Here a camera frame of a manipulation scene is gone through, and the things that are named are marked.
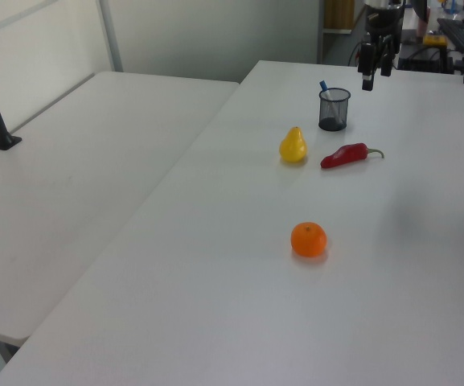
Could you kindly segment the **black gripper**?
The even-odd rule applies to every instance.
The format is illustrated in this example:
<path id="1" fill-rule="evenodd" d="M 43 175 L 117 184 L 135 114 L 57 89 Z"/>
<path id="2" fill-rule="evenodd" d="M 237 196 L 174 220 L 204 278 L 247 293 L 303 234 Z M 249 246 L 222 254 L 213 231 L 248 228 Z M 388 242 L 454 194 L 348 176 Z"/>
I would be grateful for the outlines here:
<path id="1" fill-rule="evenodd" d="M 381 41 L 380 74 L 389 77 L 392 73 L 393 46 L 400 46 L 404 7 L 366 7 L 365 33 L 359 51 L 358 73 L 362 75 L 362 90 L 373 89 L 376 71 L 376 46 Z"/>

